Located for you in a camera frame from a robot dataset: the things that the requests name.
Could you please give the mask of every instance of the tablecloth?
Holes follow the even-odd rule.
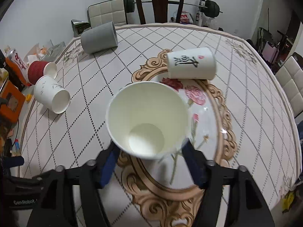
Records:
[[[290,104],[257,52],[230,34],[174,23],[126,25],[117,28],[117,36],[117,48],[92,55],[74,38],[56,60],[56,80],[70,92],[71,104],[57,115],[32,101],[21,141],[22,176],[95,158],[110,143],[105,126],[110,99],[131,82],[152,80],[177,88],[183,98],[190,88],[204,95],[204,103],[190,97],[193,113],[199,111],[193,118],[198,149],[222,166],[245,165],[272,209],[300,174],[301,150]],[[216,77],[169,79],[166,52],[197,47],[215,54]],[[203,191],[193,185],[182,156],[158,163],[121,153],[100,196],[112,226],[191,226]],[[78,224],[85,226],[76,186],[74,198]],[[218,225],[224,223],[227,204],[224,187]]]

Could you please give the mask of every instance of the cup bottom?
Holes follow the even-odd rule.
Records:
[[[162,131],[152,124],[139,124],[129,133],[128,144],[135,154],[156,155],[164,147]]]

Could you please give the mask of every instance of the wooden chair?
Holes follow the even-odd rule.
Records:
[[[144,12],[142,8],[142,1],[136,0],[137,9],[139,13],[140,23],[141,25],[146,24]],[[176,23],[180,23],[181,13],[183,8],[184,0],[180,0]],[[167,22],[167,8],[168,8],[168,0],[152,0],[152,5],[154,9],[154,17],[156,23],[166,23]]]

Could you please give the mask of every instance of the gray cup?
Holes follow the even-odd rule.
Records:
[[[114,23],[111,21],[83,32],[81,35],[81,45],[87,54],[117,47],[118,39]]]

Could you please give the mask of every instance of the cup rim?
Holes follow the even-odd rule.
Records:
[[[206,47],[203,47],[203,48],[208,48],[210,50],[210,52],[211,52],[212,58],[213,58],[214,63],[215,63],[215,74],[214,74],[214,78],[215,78],[216,72],[217,72],[217,61],[216,61],[215,54],[212,52],[212,50],[210,49],[209,46],[206,46]]]
[[[45,69],[46,69],[46,67],[48,66],[48,65],[55,65],[56,66],[56,74],[55,74],[55,76],[54,77],[52,77],[53,79],[55,79],[56,77],[57,77],[57,75],[58,75],[58,68],[57,68],[57,65],[56,65],[56,63],[55,62],[49,62],[49,63],[47,63],[45,66],[44,66],[44,69],[43,69],[43,75],[45,75]]]
[[[58,91],[58,92],[55,94],[55,96],[56,96],[58,93],[62,92],[62,91],[68,93],[68,95],[69,95],[69,102],[66,104],[66,106],[65,106],[61,111],[55,112],[55,111],[53,110],[53,101],[54,101],[54,99],[53,99],[53,100],[52,100],[52,104],[51,104],[51,107],[52,107],[52,108],[51,108],[51,111],[54,112],[55,114],[64,113],[64,112],[66,111],[66,109],[69,107],[69,105],[71,104],[71,95],[70,95],[70,93],[69,93],[66,89],[62,89],[62,90]]]
[[[142,84],[142,83],[153,83],[153,84],[159,84],[159,85],[165,86],[166,88],[172,90],[176,95],[178,95],[178,97],[180,98],[180,100],[181,100],[181,101],[183,102],[183,104],[186,106],[186,102],[179,96],[178,92],[177,92],[174,88],[172,88],[172,87],[170,87],[170,86],[168,86],[168,85],[165,85],[165,84],[163,84],[163,83],[159,83],[159,82],[155,82],[155,81],[140,81],[140,82],[135,82],[135,83],[128,84],[128,85],[126,85],[125,87],[123,87],[122,89],[120,89],[120,90],[113,96],[113,98],[110,100],[110,102],[109,102],[109,104],[108,104],[108,106],[107,106],[107,108],[106,108],[106,113],[105,113],[105,125],[106,125],[107,131],[108,131],[108,133],[109,133],[109,136],[110,136],[111,140],[112,140],[112,141],[116,144],[116,146],[118,146],[122,151],[125,151],[124,148],[116,141],[116,139],[113,137],[113,135],[111,134],[110,129],[109,129],[109,122],[108,122],[108,120],[109,120],[109,119],[108,119],[108,118],[109,118],[109,108],[110,108],[111,103],[113,102],[113,100],[118,96],[118,94],[119,94],[120,92],[122,92],[122,91],[125,90],[126,88],[129,88],[130,86],[133,86],[133,85],[136,85],[136,84]],[[187,110],[187,112],[188,112],[188,125],[189,125],[189,117],[190,117],[190,115],[189,115],[189,111],[188,111],[188,110]],[[137,158],[141,158],[141,159],[160,159],[160,158],[164,157],[166,154],[171,154],[170,152],[161,152],[161,153],[158,153],[158,154],[156,154],[156,155],[138,155],[138,154],[136,154],[136,153],[134,153],[134,152],[132,152],[132,151],[127,151],[126,153],[128,153],[128,154],[131,155],[131,156],[134,156],[134,157],[137,157]]]
[[[114,22],[112,21],[112,28],[113,28],[113,33],[114,33],[114,38],[115,38],[115,41],[116,41],[116,44],[118,45],[118,36],[117,36],[117,32],[116,32],[116,28],[115,28],[115,25],[114,25]]]

